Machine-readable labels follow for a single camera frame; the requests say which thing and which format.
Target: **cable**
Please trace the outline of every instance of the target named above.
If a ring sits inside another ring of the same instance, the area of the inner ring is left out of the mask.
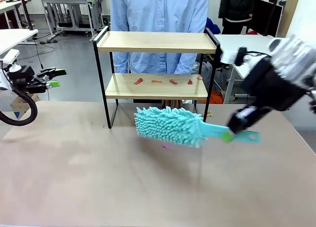
[[[52,48],[53,50],[51,50],[51,51],[49,51],[49,52],[40,53],[40,54],[38,54],[38,55],[43,55],[43,54],[46,54],[46,53],[52,53],[52,52],[54,52],[54,51],[56,50],[54,47],[47,46],[47,45],[45,45],[45,44],[42,44],[42,45],[45,46],[45,47],[48,47],[48,48]],[[28,58],[33,58],[33,57],[36,57],[36,56],[37,56],[37,54],[36,54],[36,55],[33,55],[33,56],[30,56],[30,57],[26,57],[26,58],[21,58],[21,59],[19,59],[19,61],[24,60],[24,59],[28,59]]]
[[[50,33],[47,33],[47,35],[42,36],[42,37],[39,37],[39,38],[37,38],[37,39],[44,38],[44,37],[47,37],[47,36],[49,36],[49,35],[50,35]]]
[[[6,124],[11,125],[11,126],[25,126],[25,125],[28,125],[31,122],[33,122],[36,119],[36,117],[38,116],[38,108],[37,108],[34,100],[32,100],[32,98],[30,96],[28,96],[26,93],[21,92],[17,88],[13,87],[12,82],[9,80],[9,78],[4,73],[4,69],[3,69],[2,66],[3,66],[3,61],[1,62],[1,70],[2,70],[6,80],[10,83],[10,85],[12,87],[12,91],[15,94],[17,94],[17,96],[22,98],[27,104],[29,104],[30,109],[31,109],[31,115],[28,118],[26,118],[25,120],[13,120],[13,119],[10,119],[9,117],[5,116],[0,111],[0,120],[2,122],[6,123]]]
[[[35,43],[35,46],[36,46],[36,52],[38,53],[38,58],[39,58],[40,67],[41,67],[42,69],[44,69],[44,66],[43,66],[43,64],[42,64],[41,61],[40,61],[38,45],[36,44],[36,41],[35,41],[35,40],[34,40],[34,43]]]

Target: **shelf board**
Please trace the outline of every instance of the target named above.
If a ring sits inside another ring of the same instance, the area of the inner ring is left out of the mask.
[[[216,50],[204,33],[108,31],[97,46],[100,52],[214,54]]]
[[[135,85],[139,78],[143,82]],[[197,75],[115,73],[106,89],[108,99],[205,100],[207,91]]]

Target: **blue object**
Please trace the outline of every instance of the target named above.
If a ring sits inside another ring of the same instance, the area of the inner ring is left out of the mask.
[[[16,118],[18,118],[20,116],[20,112],[14,112],[14,115]]]
[[[221,138],[228,128],[202,121],[200,114],[192,113],[184,108],[172,109],[167,107],[160,110],[155,107],[149,109],[137,108],[134,115],[137,133],[142,137],[173,142],[177,145],[199,147],[206,137]],[[242,131],[234,141],[260,143],[260,134]]]
[[[203,33],[207,9],[208,0],[111,0],[111,30]],[[113,57],[116,73],[130,68],[132,73],[191,74],[197,55],[116,52]]]
[[[219,27],[215,25],[210,18],[207,18],[205,28],[209,28],[214,35],[219,35],[221,33]]]

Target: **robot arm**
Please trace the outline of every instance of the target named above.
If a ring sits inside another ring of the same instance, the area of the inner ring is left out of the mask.
[[[0,112],[0,120],[13,126],[24,126],[33,122],[37,117],[35,102],[27,93],[44,93],[53,87],[58,87],[58,81],[51,81],[56,76],[66,75],[64,69],[48,68],[35,74],[31,66],[17,65],[19,51],[11,49],[1,61],[0,90],[12,90],[25,100],[31,109],[31,115],[25,120],[12,120]]]
[[[231,137],[254,125],[272,110],[285,111],[304,95],[309,95],[311,110],[316,114],[316,50],[296,36],[274,39],[271,55],[240,48],[234,64],[247,63],[251,68],[241,87],[256,99],[236,111],[227,126]]]

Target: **black jacket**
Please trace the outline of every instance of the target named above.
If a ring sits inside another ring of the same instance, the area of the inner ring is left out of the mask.
[[[253,5],[254,0],[221,0],[219,18],[233,21],[249,19]]]

